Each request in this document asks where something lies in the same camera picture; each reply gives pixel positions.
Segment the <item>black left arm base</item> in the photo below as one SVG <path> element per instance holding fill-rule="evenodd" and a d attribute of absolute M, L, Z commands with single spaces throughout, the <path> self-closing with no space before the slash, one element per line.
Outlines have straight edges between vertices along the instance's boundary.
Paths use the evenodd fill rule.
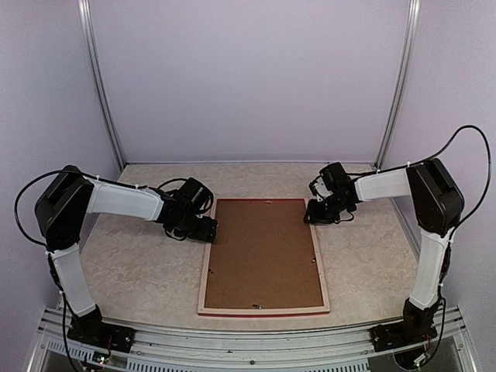
<path fill-rule="evenodd" d="M 67 337 L 102 349 L 130 353 L 135 333 L 133 328 L 104 322 L 100 308 L 96 306 L 87 315 L 72 318 Z"/>

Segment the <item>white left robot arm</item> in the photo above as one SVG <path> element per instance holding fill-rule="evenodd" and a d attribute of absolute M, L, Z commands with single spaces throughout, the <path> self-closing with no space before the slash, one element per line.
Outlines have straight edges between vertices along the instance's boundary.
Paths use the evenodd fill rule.
<path fill-rule="evenodd" d="M 123 215 L 155 222 L 167 237 L 211 243 L 218 223 L 206 213 L 213 193 L 190 177 L 171 191 L 103 180 L 69 165 L 35 204 L 35 216 L 53 263 L 58 284 L 78 317 L 78 332 L 94 345 L 108 338 L 108 326 L 91 313 L 98 306 L 91 296 L 80 261 L 79 242 L 86 215 Z"/>

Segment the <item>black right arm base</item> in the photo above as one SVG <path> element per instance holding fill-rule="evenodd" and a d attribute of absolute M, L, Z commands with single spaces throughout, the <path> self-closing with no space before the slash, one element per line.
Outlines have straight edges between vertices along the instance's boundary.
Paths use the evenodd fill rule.
<path fill-rule="evenodd" d="M 376 325 L 370 329 L 374 351 L 392 350 L 436 338 L 438 332 L 433 317 L 440 303 L 439 298 L 431 307 L 420 309 L 407 299 L 401 321 Z"/>

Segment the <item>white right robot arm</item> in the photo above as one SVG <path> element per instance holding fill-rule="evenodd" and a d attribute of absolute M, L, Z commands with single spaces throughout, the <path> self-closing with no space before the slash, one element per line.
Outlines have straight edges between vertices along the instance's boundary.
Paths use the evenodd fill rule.
<path fill-rule="evenodd" d="M 313 198 L 303 218 L 309 225 L 339 224 L 342 212 L 383 198 L 409 197 L 421 233 L 415 284 L 408 305 L 422 311 L 440 300 L 440 288 L 450 265 L 450 244 L 460 222 L 464 199 L 440 159 L 394 170 L 351 177 L 340 163 L 329 164 L 309 184 Z"/>

